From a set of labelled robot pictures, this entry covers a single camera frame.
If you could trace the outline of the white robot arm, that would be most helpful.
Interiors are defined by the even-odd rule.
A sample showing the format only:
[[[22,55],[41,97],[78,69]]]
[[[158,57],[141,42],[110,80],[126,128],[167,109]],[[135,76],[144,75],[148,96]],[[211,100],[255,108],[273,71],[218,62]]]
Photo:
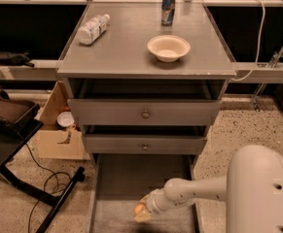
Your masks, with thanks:
[[[264,146],[245,146],[222,177],[168,180],[140,200],[134,220],[143,222],[197,199],[226,203],[227,233],[283,233],[283,156]]]

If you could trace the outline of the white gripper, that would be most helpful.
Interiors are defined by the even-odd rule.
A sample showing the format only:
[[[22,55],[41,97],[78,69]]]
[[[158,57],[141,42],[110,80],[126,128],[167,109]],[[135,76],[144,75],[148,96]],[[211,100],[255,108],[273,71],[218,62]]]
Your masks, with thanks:
[[[170,202],[167,199],[163,189],[156,189],[145,195],[140,200],[146,204],[147,211],[151,215],[160,215],[170,209]],[[134,217],[136,222],[144,222],[151,219],[151,215],[147,211],[142,211]]]

